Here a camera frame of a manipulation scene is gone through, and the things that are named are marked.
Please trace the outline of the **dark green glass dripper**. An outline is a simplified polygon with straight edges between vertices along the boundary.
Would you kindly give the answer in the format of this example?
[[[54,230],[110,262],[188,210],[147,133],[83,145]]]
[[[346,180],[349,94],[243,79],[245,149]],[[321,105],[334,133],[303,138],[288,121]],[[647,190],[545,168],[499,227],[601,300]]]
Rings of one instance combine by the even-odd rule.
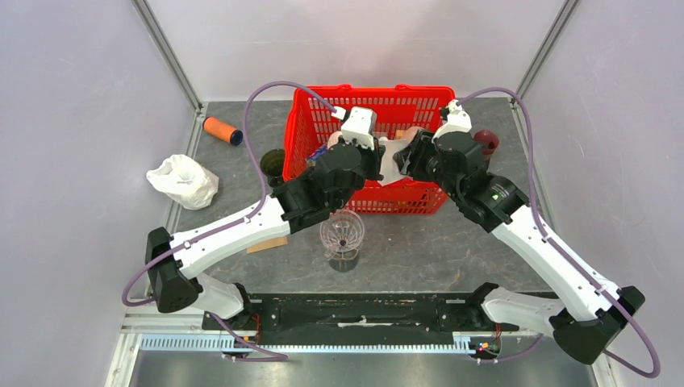
[[[261,157],[260,169],[271,188],[278,187],[284,183],[283,169],[285,158],[286,152],[284,149],[272,149]]]

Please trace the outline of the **brown paper coffee filter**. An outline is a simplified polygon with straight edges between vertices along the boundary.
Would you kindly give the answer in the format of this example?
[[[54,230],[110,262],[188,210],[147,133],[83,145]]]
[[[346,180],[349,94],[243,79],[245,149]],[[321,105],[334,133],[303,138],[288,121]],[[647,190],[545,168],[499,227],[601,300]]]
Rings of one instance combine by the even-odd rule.
[[[279,248],[281,246],[286,246],[288,244],[288,239],[286,237],[277,237],[273,239],[268,239],[259,243],[256,243],[246,249],[248,254],[256,253],[272,248]]]

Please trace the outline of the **clear glass dripper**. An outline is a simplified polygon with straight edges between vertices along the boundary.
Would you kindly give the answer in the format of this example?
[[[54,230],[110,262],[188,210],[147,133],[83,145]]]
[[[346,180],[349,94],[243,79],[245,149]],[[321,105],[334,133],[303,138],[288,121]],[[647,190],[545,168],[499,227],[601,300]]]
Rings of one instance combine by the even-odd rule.
[[[319,237],[328,260],[335,252],[360,252],[365,237],[365,226],[354,211],[343,209],[333,213],[319,225]]]

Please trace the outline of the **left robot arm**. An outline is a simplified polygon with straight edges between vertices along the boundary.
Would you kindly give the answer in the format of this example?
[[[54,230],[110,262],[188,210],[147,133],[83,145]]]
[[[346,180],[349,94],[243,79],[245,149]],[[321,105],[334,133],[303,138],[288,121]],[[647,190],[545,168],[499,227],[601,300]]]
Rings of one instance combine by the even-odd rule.
[[[160,227],[149,233],[148,276],[158,312],[195,307],[216,314],[234,329],[247,327],[253,308],[244,288],[218,281],[206,275],[206,269],[252,245],[328,220],[367,180],[381,180],[384,147],[373,135],[376,113],[339,107],[334,117],[342,121],[337,144],[259,202],[190,231],[171,235]]]

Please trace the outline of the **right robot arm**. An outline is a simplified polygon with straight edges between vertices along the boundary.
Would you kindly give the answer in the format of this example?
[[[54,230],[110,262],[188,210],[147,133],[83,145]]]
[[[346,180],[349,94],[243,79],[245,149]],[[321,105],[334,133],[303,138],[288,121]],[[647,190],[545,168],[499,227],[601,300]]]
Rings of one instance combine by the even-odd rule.
[[[555,293],[540,298],[485,283],[468,298],[467,323],[477,330],[499,323],[536,331],[574,360],[593,364],[644,304],[644,295],[592,269],[519,187],[489,171],[493,142],[471,134],[470,117],[456,101],[441,114],[443,123],[434,132],[404,132],[390,154],[392,170],[438,185],[465,218],[521,256]]]

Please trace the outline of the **white paper coffee filter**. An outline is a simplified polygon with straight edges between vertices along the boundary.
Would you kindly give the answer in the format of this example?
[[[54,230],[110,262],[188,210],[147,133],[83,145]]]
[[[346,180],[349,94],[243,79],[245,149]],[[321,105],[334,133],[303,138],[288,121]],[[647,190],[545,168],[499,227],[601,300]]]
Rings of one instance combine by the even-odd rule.
[[[403,175],[400,172],[400,167],[398,166],[395,156],[407,148],[419,131],[422,130],[422,127],[413,126],[404,131],[398,139],[381,137],[378,140],[378,143],[385,147],[385,152],[382,155],[380,166],[380,174],[382,175],[382,179],[378,181],[381,186],[390,185],[403,179]]]

